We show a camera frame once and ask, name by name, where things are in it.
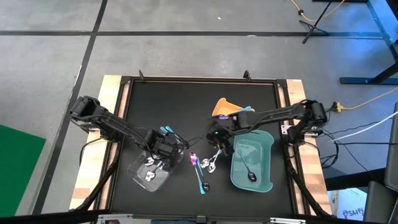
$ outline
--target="teal plastic bowl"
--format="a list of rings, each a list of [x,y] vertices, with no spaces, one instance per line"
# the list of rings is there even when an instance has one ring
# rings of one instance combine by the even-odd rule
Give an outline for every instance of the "teal plastic bowl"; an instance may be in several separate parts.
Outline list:
[[[273,184],[270,181],[271,146],[274,138],[266,131],[255,130],[251,133],[235,136],[231,165],[231,181],[240,189],[254,192],[268,192]],[[253,172],[257,180],[250,182],[248,170]]]

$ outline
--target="purple object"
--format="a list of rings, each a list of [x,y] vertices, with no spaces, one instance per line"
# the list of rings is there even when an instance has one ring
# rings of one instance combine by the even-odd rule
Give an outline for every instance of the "purple object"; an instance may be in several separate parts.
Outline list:
[[[228,115],[220,114],[218,115],[218,119],[228,119]]]
[[[189,160],[193,166],[197,164],[198,157],[194,152],[189,153]]]

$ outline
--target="wooden table frame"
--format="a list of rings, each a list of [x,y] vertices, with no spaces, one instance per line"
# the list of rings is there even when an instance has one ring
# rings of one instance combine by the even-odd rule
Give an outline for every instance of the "wooden table frame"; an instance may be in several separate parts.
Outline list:
[[[120,118],[124,118],[125,115],[124,112],[126,102],[130,91],[129,82],[129,79],[123,79],[123,77],[120,75],[105,75],[99,92],[98,99],[101,102],[101,105],[107,108],[112,113],[117,111],[117,115]],[[282,80],[282,85],[286,85],[287,87],[282,88],[280,86],[278,88],[280,104],[282,107],[288,106],[286,105],[286,102],[294,104],[305,99],[305,93],[301,80]],[[119,105],[117,105],[116,103],[118,97],[121,97]],[[87,142],[97,139],[99,137],[99,131],[91,132],[88,135]],[[316,144],[314,138],[306,137],[305,141]],[[113,161],[117,146],[117,143],[111,143],[109,145],[111,152],[107,160],[108,165],[110,165],[110,163],[112,163]],[[75,189],[73,191],[70,208],[76,208],[81,203],[83,203],[84,199],[86,199],[86,197],[90,194],[95,185],[98,183],[101,173],[105,168],[103,167],[103,164],[107,148],[107,142],[105,140],[99,140],[94,142],[93,144],[86,146],[83,154],[83,159],[81,161],[78,177],[76,180]],[[294,155],[293,147],[289,147],[289,153],[291,156]],[[294,168],[296,170],[302,170],[303,178],[305,180],[305,185],[307,189],[313,195],[314,199],[321,205],[322,209],[331,214],[330,203],[326,191],[325,180],[323,177],[317,149],[311,145],[305,144],[299,147],[299,154],[301,167],[298,167],[297,169],[295,158],[291,158]],[[106,208],[106,199],[108,197],[109,188],[110,179],[103,187],[101,200],[99,202],[96,202],[98,209]],[[308,210],[308,204],[303,202],[302,194],[300,193],[300,189],[298,188],[296,183],[294,183],[294,189],[295,201],[297,202],[297,211],[299,214],[305,214],[305,211]],[[315,215],[315,212],[311,208],[310,212],[311,215]]]

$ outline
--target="green mat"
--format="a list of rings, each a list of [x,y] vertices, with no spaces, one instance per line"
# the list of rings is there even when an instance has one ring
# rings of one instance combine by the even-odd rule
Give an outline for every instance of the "green mat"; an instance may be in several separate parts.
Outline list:
[[[45,139],[0,125],[0,217],[14,216]]]

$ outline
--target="black tabletop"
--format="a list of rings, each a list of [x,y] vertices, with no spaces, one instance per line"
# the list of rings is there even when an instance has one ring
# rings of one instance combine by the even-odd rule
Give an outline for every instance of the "black tabletop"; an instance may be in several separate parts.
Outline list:
[[[273,85],[134,82],[127,121],[152,129],[168,125],[184,139],[199,137],[204,135],[208,119],[222,97],[242,107],[252,106],[256,111],[277,108]],[[235,187],[229,178],[231,158],[220,156],[215,172],[205,172],[211,190],[202,195],[187,151],[162,188],[148,192],[127,174],[127,167],[142,151],[130,141],[125,141],[111,210],[148,218],[151,215],[204,215],[260,220],[290,216],[293,206],[279,123],[267,124],[260,129],[268,131],[275,139],[271,151],[271,182],[274,184],[271,191],[257,193]],[[215,152],[205,141],[200,141],[189,151],[196,152],[199,158],[211,157]]]

